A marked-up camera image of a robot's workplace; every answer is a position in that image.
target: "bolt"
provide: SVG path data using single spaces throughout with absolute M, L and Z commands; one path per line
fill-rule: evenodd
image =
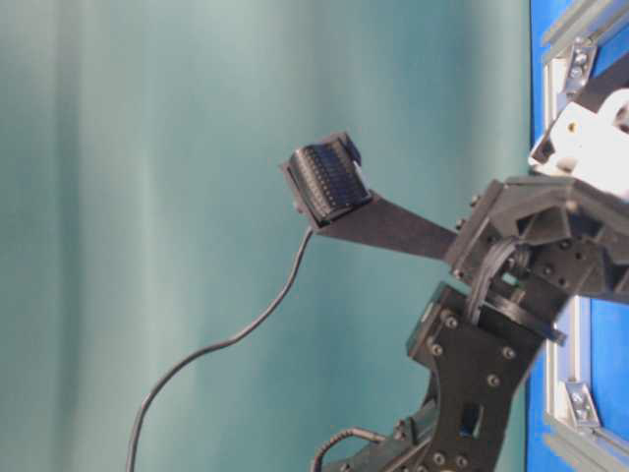
M 577 66 L 585 66 L 588 62 L 588 55 L 583 51 L 577 51 L 574 56 L 574 63 Z
M 583 68 L 581 66 L 575 66 L 570 69 L 571 79 L 581 79 L 583 77 Z
M 579 209 L 579 204 L 577 204 L 574 200 L 569 200 L 566 202 L 566 209 L 571 213 L 576 213 Z
M 502 355 L 504 356 L 505 359 L 515 359 L 515 351 L 513 350 L 512 347 L 509 346 L 505 346 L 502 348 Z
M 465 469 L 468 466 L 468 458 L 465 455 L 457 455 L 456 456 L 456 466 L 460 469 Z
M 457 322 L 456 318 L 454 317 L 448 317 L 445 319 L 445 325 L 450 329 L 456 329 L 456 327 L 459 325 L 459 322 Z
M 433 461 L 436 465 L 443 465 L 443 464 L 445 464 L 445 455 L 443 455 L 441 452 L 436 452 L 436 453 L 432 456 L 432 461 Z
M 491 388 L 498 388 L 500 386 L 500 377 L 496 374 L 491 374 L 487 377 L 487 383 Z
M 443 348 L 439 344 L 433 344 L 430 347 L 430 352 L 434 357 L 439 357 L 441 354 L 443 354 Z

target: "green fabric backdrop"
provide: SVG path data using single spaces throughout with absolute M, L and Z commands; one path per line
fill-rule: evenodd
M 528 2 L 0 3 L 2 471 L 123 470 L 158 376 L 283 284 L 293 148 L 349 131 L 375 189 L 449 227 L 525 169 Z M 269 322 L 156 400 L 138 471 L 303 471 L 341 428 L 389 431 L 446 274 L 314 238 Z M 499 471 L 524 421 L 521 392 Z

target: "black cable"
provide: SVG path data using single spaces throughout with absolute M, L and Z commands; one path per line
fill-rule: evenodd
M 487 252 L 477 273 L 470 295 L 465 302 L 465 317 L 473 325 L 479 322 L 480 308 L 491 285 L 491 280 L 500 271 L 504 263 L 518 249 L 518 239 L 509 237 L 495 243 Z
M 253 320 L 250 324 L 245 326 L 240 332 L 234 334 L 228 339 L 217 342 L 215 344 L 211 344 L 206 346 L 198 351 L 193 352 L 188 357 L 180 361 L 178 364 L 173 366 L 165 375 L 162 377 L 158 383 L 152 388 L 150 393 L 143 400 L 140 409 L 138 410 L 138 414 L 136 415 L 136 421 L 134 422 L 134 427 L 131 431 L 131 438 L 129 440 L 129 450 L 127 452 L 127 467 L 126 472 L 134 472 L 136 469 L 136 456 L 138 455 L 138 441 L 140 440 L 140 432 L 142 430 L 142 425 L 144 422 L 144 416 L 146 415 L 146 411 L 148 407 L 155 399 L 155 396 L 164 388 L 164 386 L 170 381 L 175 374 L 181 371 L 188 364 L 193 362 L 205 354 L 209 354 L 210 352 L 218 351 L 219 349 L 223 349 L 225 347 L 231 346 L 232 344 L 236 344 L 238 341 L 243 339 L 249 333 L 251 333 L 254 329 L 260 326 L 264 320 L 268 318 L 268 316 L 275 311 L 277 306 L 282 302 L 288 291 L 291 289 L 293 282 L 295 281 L 295 277 L 297 276 L 297 271 L 299 270 L 299 266 L 302 263 L 302 258 L 304 257 L 304 251 L 306 250 L 306 246 L 313 236 L 313 230 L 309 227 L 304 234 L 302 242 L 300 244 L 299 250 L 295 255 L 295 259 L 293 261 L 293 266 L 288 275 L 288 279 L 284 284 L 284 287 L 277 294 L 275 299 L 268 305 L 266 310 L 264 310 L 255 320 Z
M 319 450 L 311 463 L 311 472 L 321 472 L 321 465 L 323 464 L 323 457 L 332 449 L 336 444 L 348 438 L 355 437 L 372 443 L 381 443 L 386 438 L 369 430 L 363 430 L 361 428 L 350 428 L 343 430 L 340 433 L 334 435 L 328 442 L 326 442 Z

